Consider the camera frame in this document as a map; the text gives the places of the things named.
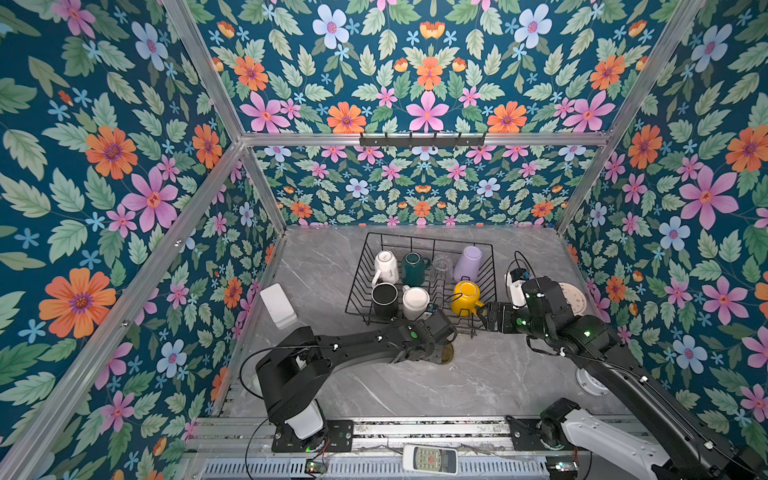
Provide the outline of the yellow mug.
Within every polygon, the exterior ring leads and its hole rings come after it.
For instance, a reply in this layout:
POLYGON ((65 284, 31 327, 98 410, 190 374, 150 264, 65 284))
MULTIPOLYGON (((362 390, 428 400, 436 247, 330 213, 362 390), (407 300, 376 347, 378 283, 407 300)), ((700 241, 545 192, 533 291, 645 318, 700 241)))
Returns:
POLYGON ((484 306, 480 300, 481 291, 478 285, 469 280, 458 282, 451 297, 451 311, 459 317, 470 317, 484 306))

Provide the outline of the lilac cup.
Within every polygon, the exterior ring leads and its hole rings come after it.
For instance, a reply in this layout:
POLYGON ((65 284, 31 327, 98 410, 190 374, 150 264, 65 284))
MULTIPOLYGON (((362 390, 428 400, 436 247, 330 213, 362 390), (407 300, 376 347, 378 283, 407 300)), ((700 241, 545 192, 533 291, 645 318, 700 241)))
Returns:
POLYGON ((476 281, 483 263, 483 252, 475 245, 469 245, 462 251, 453 270, 453 278, 456 282, 476 281))

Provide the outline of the amber glass cup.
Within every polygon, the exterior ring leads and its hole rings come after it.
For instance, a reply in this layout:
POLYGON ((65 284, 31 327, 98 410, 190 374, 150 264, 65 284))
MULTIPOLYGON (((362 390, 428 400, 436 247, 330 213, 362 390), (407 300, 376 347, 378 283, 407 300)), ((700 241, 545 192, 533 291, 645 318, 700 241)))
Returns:
POLYGON ((446 343, 442 346, 442 351, 439 358, 439 364, 440 365, 447 365, 450 364, 455 355, 454 346, 452 343, 446 343))

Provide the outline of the red inside white mug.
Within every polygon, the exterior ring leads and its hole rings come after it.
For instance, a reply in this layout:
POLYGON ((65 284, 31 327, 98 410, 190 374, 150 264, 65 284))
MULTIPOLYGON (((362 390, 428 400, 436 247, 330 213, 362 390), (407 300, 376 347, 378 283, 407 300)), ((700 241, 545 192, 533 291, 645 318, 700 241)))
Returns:
POLYGON ((422 287, 403 286, 402 309, 408 320, 418 319, 428 308, 430 295, 422 287))

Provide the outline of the green mug cream inside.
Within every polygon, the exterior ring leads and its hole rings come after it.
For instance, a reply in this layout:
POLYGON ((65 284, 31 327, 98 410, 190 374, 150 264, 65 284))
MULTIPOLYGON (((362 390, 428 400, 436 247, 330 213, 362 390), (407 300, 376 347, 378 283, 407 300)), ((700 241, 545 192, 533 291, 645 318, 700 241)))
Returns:
POLYGON ((411 251, 403 259, 403 284, 419 287, 426 281, 427 269, 431 260, 420 253, 411 251))

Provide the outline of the black mug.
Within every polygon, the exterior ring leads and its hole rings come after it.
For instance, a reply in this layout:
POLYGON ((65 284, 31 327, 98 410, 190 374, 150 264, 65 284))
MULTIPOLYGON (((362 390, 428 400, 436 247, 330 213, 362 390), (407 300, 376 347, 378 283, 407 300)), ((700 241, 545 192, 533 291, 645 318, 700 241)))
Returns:
POLYGON ((372 303, 374 314, 381 319, 391 320, 398 315, 399 291, 397 287, 388 282, 378 283, 372 290, 372 303))

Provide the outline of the clear glass cup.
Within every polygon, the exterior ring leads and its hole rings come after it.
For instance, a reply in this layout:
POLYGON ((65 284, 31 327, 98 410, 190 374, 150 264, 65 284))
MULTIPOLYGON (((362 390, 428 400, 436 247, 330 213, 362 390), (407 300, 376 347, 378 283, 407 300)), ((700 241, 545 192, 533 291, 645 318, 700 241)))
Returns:
POLYGON ((435 284, 447 285, 453 279, 453 260, 449 255, 439 254, 432 260, 432 280, 435 284))

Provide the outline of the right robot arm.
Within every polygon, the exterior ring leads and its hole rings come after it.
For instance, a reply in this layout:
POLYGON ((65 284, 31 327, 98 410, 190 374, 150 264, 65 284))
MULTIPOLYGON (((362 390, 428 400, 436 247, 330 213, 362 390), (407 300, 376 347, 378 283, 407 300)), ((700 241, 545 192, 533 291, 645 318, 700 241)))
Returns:
POLYGON ((686 410, 635 359, 602 319, 576 314, 562 286, 546 276, 518 280, 507 302, 478 315, 486 328, 541 340, 546 355, 573 362, 612 393, 651 435, 638 439, 574 403, 554 404, 559 418, 543 421, 547 444, 566 440, 643 479, 762 479, 766 464, 749 446, 736 448, 686 410))

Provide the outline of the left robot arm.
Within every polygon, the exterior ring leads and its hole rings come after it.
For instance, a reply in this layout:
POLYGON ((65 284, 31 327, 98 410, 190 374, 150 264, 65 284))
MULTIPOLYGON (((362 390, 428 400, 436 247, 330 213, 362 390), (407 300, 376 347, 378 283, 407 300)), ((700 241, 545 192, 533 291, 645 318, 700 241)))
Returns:
POLYGON ((441 363, 457 336, 440 311, 425 319, 396 319, 377 330, 350 335, 317 335, 300 327, 265 351, 256 376, 267 418, 289 425, 306 440, 325 429, 315 397, 335 372, 364 364, 426 361, 441 363))

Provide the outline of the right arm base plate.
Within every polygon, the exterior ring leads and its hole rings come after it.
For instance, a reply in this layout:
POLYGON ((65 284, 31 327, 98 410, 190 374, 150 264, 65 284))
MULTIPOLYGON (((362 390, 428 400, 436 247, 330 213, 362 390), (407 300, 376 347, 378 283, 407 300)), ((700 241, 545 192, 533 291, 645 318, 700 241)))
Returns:
POLYGON ((511 415, 505 415, 504 421, 509 428, 510 439, 516 451, 535 451, 543 448, 540 431, 530 422, 526 423, 511 415))

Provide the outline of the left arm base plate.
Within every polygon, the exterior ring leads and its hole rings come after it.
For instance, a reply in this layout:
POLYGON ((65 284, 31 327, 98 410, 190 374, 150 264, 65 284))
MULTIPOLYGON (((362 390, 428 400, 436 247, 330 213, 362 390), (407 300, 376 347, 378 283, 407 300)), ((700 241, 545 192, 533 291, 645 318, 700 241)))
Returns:
POLYGON ((301 439, 288 424, 276 428, 271 451, 273 453, 346 453, 352 450, 354 422, 328 420, 316 433, 301 439))

